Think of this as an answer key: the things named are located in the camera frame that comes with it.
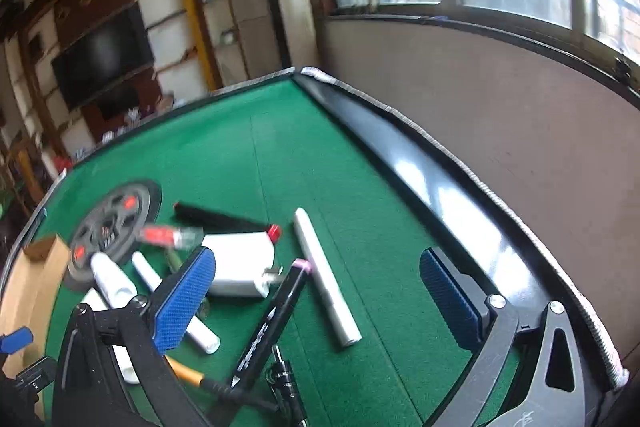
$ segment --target blue textured pad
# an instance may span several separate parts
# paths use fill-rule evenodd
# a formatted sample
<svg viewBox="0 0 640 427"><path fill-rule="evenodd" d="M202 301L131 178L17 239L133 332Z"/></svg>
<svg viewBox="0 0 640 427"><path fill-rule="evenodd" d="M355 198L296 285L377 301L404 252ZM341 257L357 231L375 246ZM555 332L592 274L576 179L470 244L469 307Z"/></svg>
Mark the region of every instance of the blue textured pad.
<svg viewBox="0 0 640 427"><path fill-rule="evenodd" d="M180 344L215 274L216 258L202 248L156 313L152 338L161 355Z"/></svg>
<svg viewBox="0 0 640 427"><path fill-rule="evenodd" d="M481 319L449 272L429 250L420 256L420 277L442 318L462 349L475 352L482 345Z"/></svg>
<svg viewBox="0 0 640 427"><path fill-rule="evenodd" d="M33 342L33 333L27 326L18 328L5 337L0 337L0 353L11 355Z"/></svg>

